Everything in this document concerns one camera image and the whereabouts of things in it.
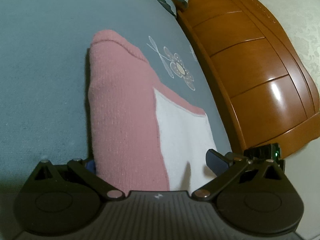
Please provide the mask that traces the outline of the pink and white knit sweater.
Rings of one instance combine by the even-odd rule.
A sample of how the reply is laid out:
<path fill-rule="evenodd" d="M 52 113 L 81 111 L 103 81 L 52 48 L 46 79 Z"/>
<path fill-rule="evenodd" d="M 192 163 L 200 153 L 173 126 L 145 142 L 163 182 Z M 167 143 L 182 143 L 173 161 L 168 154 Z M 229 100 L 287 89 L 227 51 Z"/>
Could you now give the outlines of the pink and white knit sweater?
<path fill-rule="evenodd" d="M 143 53 L 112 30 L 89 50 L 97 175 L 123 191 L 193 192 L 215 178 L 208 116 L 159 80 Z"/>

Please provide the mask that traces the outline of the wooden headboard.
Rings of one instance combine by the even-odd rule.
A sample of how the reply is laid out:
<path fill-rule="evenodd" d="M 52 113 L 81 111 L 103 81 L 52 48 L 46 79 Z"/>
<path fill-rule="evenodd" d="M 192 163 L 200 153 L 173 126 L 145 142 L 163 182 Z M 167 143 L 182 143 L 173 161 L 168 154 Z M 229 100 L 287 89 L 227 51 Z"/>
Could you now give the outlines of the wooden headboard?
<path fill-rule="evenodd" d="M 318 89 L 262 3 L 189 0 L 177 15 L 234 152 L 278 143 L 287 157 L 319 137 Z"/>

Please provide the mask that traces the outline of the blue floral bed sheet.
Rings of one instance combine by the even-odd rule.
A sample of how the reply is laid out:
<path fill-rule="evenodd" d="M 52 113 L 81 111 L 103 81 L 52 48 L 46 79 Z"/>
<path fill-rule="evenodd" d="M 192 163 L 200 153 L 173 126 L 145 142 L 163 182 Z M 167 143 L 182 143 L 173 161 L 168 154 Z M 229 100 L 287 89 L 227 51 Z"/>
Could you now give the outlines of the blue floral bed sheet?
<path fill-rule="evenodd" d="M 17 191 L 39 161 L 93 155 L 89 50 L 112 30 L 159 80 L 208 116 L 215 147 L 230 149 L 195 51 L 157 0 L 1 0 L 1 191 Z"/>

